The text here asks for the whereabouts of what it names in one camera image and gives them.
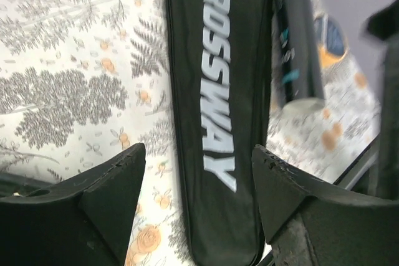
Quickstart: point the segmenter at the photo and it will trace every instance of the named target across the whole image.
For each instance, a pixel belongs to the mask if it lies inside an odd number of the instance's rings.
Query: floral pattern
[[[334,181],[375,137],[380,107],[347,45],[337,51],[338,29],[321,0],[313,3],[327,106],[281,113],[274,31],[267,148]],[[177,179],[165,0],[1,0],[0,52],[0,171],[58,183],[143,142],[125,265],[194,265]]]

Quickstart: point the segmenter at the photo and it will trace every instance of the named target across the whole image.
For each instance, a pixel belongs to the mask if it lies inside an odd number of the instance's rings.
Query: bedsheet
[[[326,107],[278,105],[267,148],[333,182],[378,131],[380,107],[321,0],[314,4]],[[183,231],[165,0],[0,0],[0,171],[57,183],[142,142],[147,168],[126,266],[193,265]]]

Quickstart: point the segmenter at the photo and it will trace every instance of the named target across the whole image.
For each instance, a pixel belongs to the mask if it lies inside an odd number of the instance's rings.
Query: black carrying bag
[[[166,0],[181,196],[199,266],[250,266],[264,236],[251,169],[266,143],[272,0]]]

